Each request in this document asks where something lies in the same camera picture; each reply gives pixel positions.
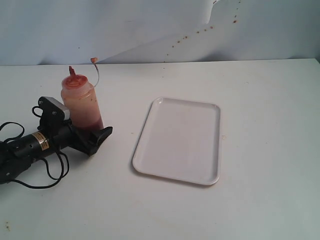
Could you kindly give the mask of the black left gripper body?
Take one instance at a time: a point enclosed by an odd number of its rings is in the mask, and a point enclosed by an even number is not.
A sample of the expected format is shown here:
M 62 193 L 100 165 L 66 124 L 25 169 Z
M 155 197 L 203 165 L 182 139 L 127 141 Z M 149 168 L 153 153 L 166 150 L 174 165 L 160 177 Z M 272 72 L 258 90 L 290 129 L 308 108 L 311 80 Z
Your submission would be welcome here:
M 64 124 L 48 130 L 49 139 L 58 149 L 72 148 L 87 156 L 94 154 L 94 146 L 89 142 L 90 133 L 70 124 Z

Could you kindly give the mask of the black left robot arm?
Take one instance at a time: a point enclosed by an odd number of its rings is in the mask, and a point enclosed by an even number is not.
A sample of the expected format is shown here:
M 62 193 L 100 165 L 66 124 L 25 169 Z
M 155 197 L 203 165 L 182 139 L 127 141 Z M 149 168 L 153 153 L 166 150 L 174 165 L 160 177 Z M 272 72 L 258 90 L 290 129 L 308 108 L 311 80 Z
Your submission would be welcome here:
M 113 128 L 108 126 L 85 135 L 69 120 L 56 125 L 42 124 L 38 127 L 38 131 L 26 136 L 23 135 L 24 132 L 23 128 L 18 136 L 0 143 L 0 183 L 17 183 L 29 189 L 49 189 L 56 186 L 70 170 L 69 159 L 62 152 L 63 149 L 72 148 L 90 157 L 112 134 Z M 50 174 L 49 163 L 46 160 L 46 157 L 52 154 L 57 155 L 61 166 L 57 178 Z M 47 175 L 54 180 L 52 184 L 32 186 L 17 179 L 37 161 L 45 163 Z

